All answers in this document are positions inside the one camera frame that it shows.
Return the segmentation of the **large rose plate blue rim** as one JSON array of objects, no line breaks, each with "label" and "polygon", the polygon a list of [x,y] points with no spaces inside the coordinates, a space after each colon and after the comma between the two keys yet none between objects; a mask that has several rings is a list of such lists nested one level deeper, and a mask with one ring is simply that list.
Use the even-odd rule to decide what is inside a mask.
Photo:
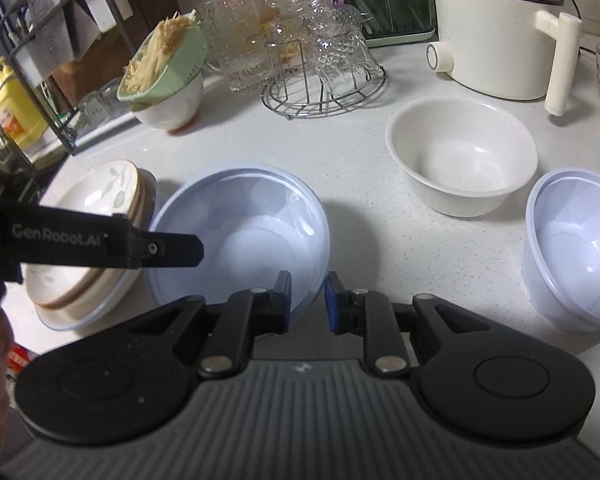
[{"label": "large rose plate blue rim", "polygon": [[[89,171],[50,204],[101,216],[123,214],[144,230],[158,205],[156,181],[128,160],[113,160]],[[31,264],[24,287],[43,324],[74,330],[110,311],[139,275],[137,270]]]}]

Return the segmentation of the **translucent blue plastic bowl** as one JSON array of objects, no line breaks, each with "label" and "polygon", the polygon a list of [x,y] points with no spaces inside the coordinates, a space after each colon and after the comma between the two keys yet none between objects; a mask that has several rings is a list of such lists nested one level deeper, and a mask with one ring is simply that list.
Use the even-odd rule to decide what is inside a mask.
[{"label": "translucent blue plastic bowl", "polygon": [[297,321],[320,293],[329,267],[324,207],[299,178],[267,167],[230,167],[181,186],[151,225],[204,244],[196,268],[148,269],[157,306],[187,295],[220,304],[233,292],[274,286],[291,275],[290,318]]}]

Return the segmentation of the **leaf plate orange rim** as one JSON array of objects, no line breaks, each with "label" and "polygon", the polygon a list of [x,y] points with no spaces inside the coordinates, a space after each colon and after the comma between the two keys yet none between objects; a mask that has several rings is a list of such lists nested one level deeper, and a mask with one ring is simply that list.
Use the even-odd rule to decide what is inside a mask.
[{"label": "leaf plate orange rim", "polygon": [[[140,214],[131,221],[137,229],[144,226],[145,212],[148,207],[148,198],[143,181],[142,204],[140,205]],[[24,274],[24,287],[29,296],[37,306],[57,310],[68,306],[71,301],[78,299],[88,286],[94,283],[96,278],[100,278],[104,273],[102,268],[96,268],[93,263],[106,254],[105,249],[96,254],[87,252],[74,252],[71,259],[62,255],[61,259],[53,261],[51,264],[29,263],[26,265]]]},{"label": "leaf plate orange rim", "polygon": [[36,208],[12,225],[12,236],[32,243],[43,255],[72,258],[74,252],[96,254],[105,249],[110,219],[130,221],[140,214],[143,181],[137,166],[124,159],[90,170],[53,207]]}]

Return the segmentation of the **yellow oil bottle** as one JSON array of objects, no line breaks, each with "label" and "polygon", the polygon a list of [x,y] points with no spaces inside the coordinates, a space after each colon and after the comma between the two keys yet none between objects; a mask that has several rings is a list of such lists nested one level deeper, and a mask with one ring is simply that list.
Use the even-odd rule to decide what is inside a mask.
[{"label": "yellow oil bottle", "polygon": [[23,150],[38,142],[47,128],[46,120],[4,56],[0,56],[0,126]]}]

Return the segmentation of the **white plastic bowl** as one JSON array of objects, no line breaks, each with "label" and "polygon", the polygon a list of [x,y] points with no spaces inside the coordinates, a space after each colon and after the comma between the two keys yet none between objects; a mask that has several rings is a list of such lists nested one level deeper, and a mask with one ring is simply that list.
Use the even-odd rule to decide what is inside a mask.
[{"label": "white plastic bowl", "polygon": [[422,98],[389,119],[386,145],[416,197],[454,218],[500,208],[539,166],[527,127],[501,107],[471,98]]}]

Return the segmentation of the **dried noodles bundle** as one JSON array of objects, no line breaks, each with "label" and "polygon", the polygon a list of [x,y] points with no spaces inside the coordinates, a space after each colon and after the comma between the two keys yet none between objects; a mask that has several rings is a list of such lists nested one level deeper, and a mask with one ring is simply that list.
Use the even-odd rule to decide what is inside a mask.
[{"label": "dried noodles bundle", "polygon": [[188,15],[174,14],[172,18],[160,21],[148,44],[140,50],[140,57],[125,67],[123,90],[131,94],[148,90],[166,69],[192,26],[193,21]]}]

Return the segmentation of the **white ceramic bowl brown base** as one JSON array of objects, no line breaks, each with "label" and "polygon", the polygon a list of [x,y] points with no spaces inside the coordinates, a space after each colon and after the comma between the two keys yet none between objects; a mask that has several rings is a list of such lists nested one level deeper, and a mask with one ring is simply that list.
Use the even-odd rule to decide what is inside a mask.
[{"label": "white ceramic bowl brown base", "polygon": [[204,95],[204,75],[199,73],[180,91],[157,104],[133,104],[131,113],[143,125],[176,131],[185,127],[196,115]]}]

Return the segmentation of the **green colander basket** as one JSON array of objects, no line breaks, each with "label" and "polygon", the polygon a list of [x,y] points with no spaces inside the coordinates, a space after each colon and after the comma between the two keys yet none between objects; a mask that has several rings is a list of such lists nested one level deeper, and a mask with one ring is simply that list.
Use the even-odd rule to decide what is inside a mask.
[{"label": "green colander basket", "polygon": [[201,71],[209,52],[196,11],[160,21],[124,69],[121,102],[157,104],[182,90]]}]

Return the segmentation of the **inverted crystal glass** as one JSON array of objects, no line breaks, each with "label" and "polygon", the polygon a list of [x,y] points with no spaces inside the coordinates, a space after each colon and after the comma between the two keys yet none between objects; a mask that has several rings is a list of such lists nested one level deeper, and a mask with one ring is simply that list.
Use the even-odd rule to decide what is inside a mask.
[{"label": "inverted crystal glass", "polygon": [[334,98],[382,76],[363,35],[369,20],[353,6],[322,6],[309,18],[309,64]]}]

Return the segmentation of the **black metal shelf rack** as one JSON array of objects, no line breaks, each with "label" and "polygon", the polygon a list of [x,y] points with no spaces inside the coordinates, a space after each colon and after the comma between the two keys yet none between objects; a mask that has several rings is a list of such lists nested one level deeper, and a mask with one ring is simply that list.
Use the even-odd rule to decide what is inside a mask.
[{"label": "black metal shelf rack", "polygon": [[[105,0],[105,3],[125,47],[134,53],[138,42],[130,36],[120,6],[116,0]],[[7,52],[7,62],[12,64],[48,128],[70,154],[76,150],[76,137],[68,120],[53,115],[34,90],[59,66],[83,58],[90,48],[78,40],[83,28],[73,17],[77,10],[86,9],[85,4],[81,6],[76,0],[14,0],[0,21],[0,39]]]}]

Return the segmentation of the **white electric cooking pot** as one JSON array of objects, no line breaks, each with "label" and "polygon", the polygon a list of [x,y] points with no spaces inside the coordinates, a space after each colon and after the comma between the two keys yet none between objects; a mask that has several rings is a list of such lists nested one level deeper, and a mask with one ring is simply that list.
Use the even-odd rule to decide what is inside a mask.
[{"label": "white electric cooking pot", "polygon": [[438,38],[426,57],[436,73],[494,98],[567,108],[583,25],[564,0],[434,0]]}]

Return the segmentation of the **red lid glass jar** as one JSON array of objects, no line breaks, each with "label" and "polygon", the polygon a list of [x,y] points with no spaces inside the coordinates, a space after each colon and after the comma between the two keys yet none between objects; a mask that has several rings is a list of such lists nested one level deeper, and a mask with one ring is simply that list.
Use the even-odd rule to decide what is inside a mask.
[{"label": "red lid glass jar", "polygon": [[221,24],[226,27],[221,67],[230,90],[257,90],[272,76],[264,36],[275,13],[264,0],[220,0],[220,5]]}]

